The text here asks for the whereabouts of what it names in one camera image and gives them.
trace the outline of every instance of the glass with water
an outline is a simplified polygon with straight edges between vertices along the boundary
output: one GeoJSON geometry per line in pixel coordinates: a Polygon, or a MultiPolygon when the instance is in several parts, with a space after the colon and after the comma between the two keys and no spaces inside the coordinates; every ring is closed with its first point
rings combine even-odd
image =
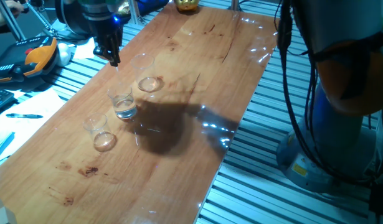
{"type": "Polygon", "coordinates": [[[115,114],[120,119],[129,119],[136,112],[136,102],[133,98],[131,86],[125,86],[122,83],[113,85],[108,90],[108,96],[111,98],[115,114]]]}

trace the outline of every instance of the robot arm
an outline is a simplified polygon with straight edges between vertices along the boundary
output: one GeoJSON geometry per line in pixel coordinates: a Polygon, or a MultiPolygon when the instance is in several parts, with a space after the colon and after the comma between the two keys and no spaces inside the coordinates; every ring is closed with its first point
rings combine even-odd
{"type": "Polygon", "coordinates": [[[121,62],[119,46],[122,46],[123,25],[115,17],[115,12],[123,0],[78,1],[97,44],[93,53],[107,59],[111,66],[117,67],[121,62]]]}
{"type": "Polygon", "coordinates": [[[292,0],[291,6],[334,109],[351,116],[383,109],[381,0],[292,0]]]}

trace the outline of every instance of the orange object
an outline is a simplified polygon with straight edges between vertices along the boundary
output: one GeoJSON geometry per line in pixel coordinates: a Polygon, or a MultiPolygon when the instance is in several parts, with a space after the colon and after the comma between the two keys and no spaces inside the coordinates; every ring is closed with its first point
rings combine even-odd
{"type": "Polygon", "coordinates": [[[56,48],[57,48],[57,40],[53,38],[51,45],[38,47],[32,50],[31,52],[29,52],[29,54],[27,55],[25,59],[25,64],[28,65],[33,62],[33,63],[36,63],[37,65],[35,69],[24,73],[24,75],[28,76],[41,71],[45,67],[45,65],[47,65],[51,57],[53,56],[56,48]]]}
{"type": "MultiPolygon", "coordinates": [[[[344,42],[329,50],[351,43],[344,42]]],[[[363,94],[346,100],[342,100],[341,96],[349,84],[352,70],[332,59],[317,63],[324,92],[338,113],[349,116],[364,116],[383,109],[383,55],[378,51],[372,52],[370,57],[367,82],[363,94]]]]}

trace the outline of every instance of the yellow warning label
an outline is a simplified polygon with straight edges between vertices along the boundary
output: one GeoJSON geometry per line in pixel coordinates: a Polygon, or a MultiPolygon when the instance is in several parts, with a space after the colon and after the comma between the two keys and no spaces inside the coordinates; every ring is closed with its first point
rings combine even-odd
{"type": "Polygon", "coordinates": [[[292,169],[299,173],[300,175],[302,175],[303,177],[306,176],[306,173],[308,172],[305,168],[303,168],[302,166],[299,166],[298,164],[294,164],[294,166],[292,167],[292,169]]]}

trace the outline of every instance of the robotic end effector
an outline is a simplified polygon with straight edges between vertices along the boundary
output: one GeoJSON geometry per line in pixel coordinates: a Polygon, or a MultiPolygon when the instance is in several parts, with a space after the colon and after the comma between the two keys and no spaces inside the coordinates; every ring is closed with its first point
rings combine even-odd
{"type": "Polygon", "coordinates": [[[123,25],[115,17],[115,12],[123,0],[78,1],[97,44],[93,53],[108,60],[111,66],[117,67],[121,62],[119,46],[122,46],[123,25]]]}

